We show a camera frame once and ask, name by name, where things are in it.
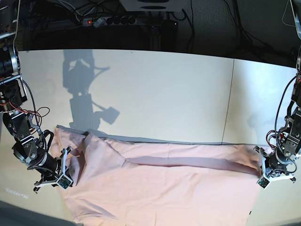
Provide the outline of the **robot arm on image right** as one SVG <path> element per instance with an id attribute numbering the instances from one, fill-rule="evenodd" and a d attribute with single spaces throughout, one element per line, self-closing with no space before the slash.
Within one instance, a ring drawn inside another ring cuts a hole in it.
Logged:
<path id="1" fill-rule="evenodd" d="M 261 157 L 261 175 L 257 184 L 266 189 L 271 182 L 280 180 L 296 181 L 296 160 L 301 157 L 301 52 L 298 51 L 296 60 L 296 75 L 288 82 L 282 94 L 274 129 L 266 135 L 266 141 L 271 148 L 267 153 L 261 147 L 255 146 L 254 150 Z M 277 128 L 277 120 L 285 93 L 293 84 L 290 104 L 287 107 L 285 125 Z"/>

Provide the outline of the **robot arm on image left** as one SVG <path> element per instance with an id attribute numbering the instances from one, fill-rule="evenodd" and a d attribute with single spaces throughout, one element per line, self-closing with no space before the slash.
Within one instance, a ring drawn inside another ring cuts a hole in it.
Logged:
<path id="1" fill-rule="evenodd" d="M 20 59 L 13 43 L 15 32 L 2 32 L 0 40 L 4 45 L 0 48 L 0 112 L 2 120 L 16 143 L 12 147 L 14 156 L 28 170 L 36 170 L 41 174 L 40 181 L 35 182 L 34 192 L 43 186 L 59 186 L 67 189 L 73 180 L 66 166 L 66 158 L 71 151 L 64 148 L 59 157 L 49 153 L 54 133 L 42 131 L 39 122 L 41 115 L 36 109 L 25 110 L 21 105 L 27 101 L 26 91 L 30 88 L 23 80 Z"/>

